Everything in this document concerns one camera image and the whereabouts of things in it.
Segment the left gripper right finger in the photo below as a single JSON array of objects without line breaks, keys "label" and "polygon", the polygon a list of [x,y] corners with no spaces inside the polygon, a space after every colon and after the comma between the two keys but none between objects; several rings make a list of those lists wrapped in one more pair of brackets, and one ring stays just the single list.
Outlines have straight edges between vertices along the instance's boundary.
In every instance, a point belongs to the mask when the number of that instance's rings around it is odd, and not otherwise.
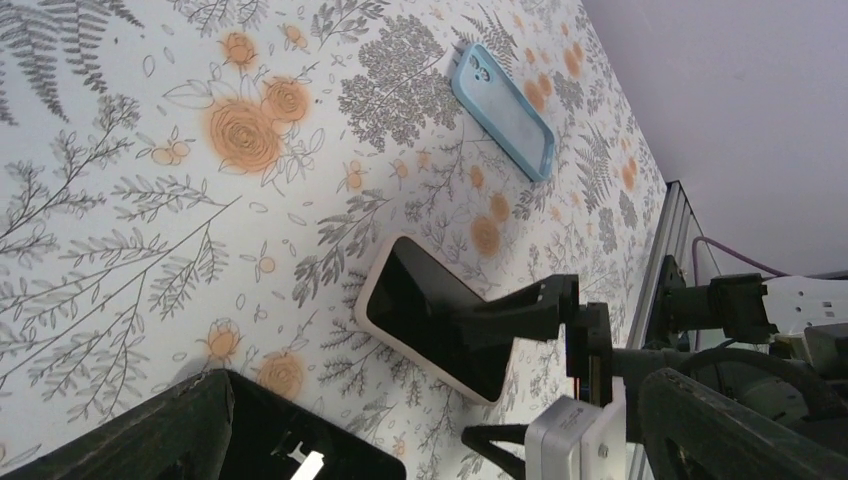
[{"label": "left gripper right finger", "polygon": [[660,369],[639,389],[657,479],[844,479],[847,458],[692,378]]}]

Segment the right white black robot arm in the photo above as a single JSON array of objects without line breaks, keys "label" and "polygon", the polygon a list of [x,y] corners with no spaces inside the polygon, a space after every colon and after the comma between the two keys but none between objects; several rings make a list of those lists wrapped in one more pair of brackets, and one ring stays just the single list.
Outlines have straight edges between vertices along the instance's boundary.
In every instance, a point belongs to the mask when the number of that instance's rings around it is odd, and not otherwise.
[{"label": "right white black robot arm", "polygon": [[778,330],[760,275],[688,287],[673,268],[666,258],[650,333],[717,327],[726,345],[616,348],[607,306],[582,303],[574,275],[452,313],[486,339],[563,335],[574,383],[532,422],[469,426],[462,443],[514,479],[628,479],[631,459],[656,479],[845,478],[846,325],[805,328],[804,355],[762,353]]}]

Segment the phone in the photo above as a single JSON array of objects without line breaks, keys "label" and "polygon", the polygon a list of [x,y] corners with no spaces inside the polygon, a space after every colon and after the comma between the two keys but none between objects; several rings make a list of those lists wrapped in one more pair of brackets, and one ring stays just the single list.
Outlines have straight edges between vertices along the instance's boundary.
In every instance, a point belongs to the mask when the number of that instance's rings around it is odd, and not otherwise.
[{"label": "phone", "polygon": [[513,340],[451,319],[484,304],[428,248],[399,234],[377,253],[353,317],[362,330],[469,400],[494,405],[505,389]]}]

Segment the light blue phone case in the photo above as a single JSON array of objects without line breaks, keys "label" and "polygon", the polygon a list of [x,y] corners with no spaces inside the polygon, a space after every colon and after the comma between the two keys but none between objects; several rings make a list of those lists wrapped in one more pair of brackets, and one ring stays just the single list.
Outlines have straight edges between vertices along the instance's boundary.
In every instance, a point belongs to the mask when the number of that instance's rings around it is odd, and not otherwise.
[{"label": "light blue phone case", "polygon": [[451,89],[530,181],[550,178],[554,133],[484,45],[472,43],[463,50],[451,78]]}]

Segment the black smartphone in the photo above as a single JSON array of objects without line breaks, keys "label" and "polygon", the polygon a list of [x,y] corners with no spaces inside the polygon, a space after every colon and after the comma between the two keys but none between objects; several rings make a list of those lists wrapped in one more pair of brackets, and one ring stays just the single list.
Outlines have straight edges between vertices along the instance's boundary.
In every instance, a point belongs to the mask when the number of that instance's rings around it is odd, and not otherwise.
[{"label": "black smartphone", "polygon": [[404,464],[337,425],[230,372],[232,434],[221,479],[292,479],[312,453],[317,479],[405,479]]}]

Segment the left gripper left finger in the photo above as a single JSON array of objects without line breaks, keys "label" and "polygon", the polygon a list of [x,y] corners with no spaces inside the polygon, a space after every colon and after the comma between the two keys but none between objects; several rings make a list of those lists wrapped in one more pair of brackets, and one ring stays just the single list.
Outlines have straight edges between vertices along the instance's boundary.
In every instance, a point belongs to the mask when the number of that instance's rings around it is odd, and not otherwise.
[{"label": "left gripper left finger", "polygon": [[194,375],[4,479],[217,479],[232,437],[226,371]]}]

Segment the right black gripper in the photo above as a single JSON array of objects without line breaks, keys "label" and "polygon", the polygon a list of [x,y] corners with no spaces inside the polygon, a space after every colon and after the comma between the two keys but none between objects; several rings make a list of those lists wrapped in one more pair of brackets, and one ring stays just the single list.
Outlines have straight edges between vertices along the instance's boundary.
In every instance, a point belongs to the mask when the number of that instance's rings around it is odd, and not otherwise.
[{"label": "right black gripper", "polygon": [[[575,397],[595,406],[613,401],[613,377],[637,387],[664,364],[664,352],[622,349],[612,345],[608,306],[580,305],[579,277],[554,274],[497,300],[455,310],[451,324],[481,334],[548,341],[565,335],[566,373],[574,380]],[[526,463],[498,443],[524,446],[526,424],[474,425],[462,443],[501,468],[513,479],[526,478]]]}]

